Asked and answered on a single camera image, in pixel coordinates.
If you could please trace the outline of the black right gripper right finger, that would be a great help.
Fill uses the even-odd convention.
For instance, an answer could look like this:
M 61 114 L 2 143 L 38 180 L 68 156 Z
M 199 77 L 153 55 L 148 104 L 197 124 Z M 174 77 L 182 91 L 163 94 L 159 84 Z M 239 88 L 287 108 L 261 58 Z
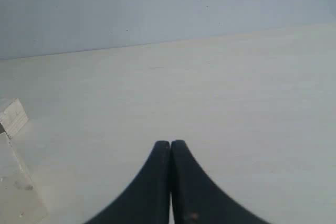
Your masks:
M 175 223 L 266 223 L 223 192 L 187 144 L 171 144 L 171 196 Z

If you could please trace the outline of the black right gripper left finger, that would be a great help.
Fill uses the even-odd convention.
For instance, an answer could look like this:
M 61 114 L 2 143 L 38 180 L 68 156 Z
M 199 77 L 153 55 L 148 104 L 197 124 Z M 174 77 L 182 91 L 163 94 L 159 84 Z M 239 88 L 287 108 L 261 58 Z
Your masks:
M 169 223 L 170 143 L 155 142 L 128 187 L 87 223 Z

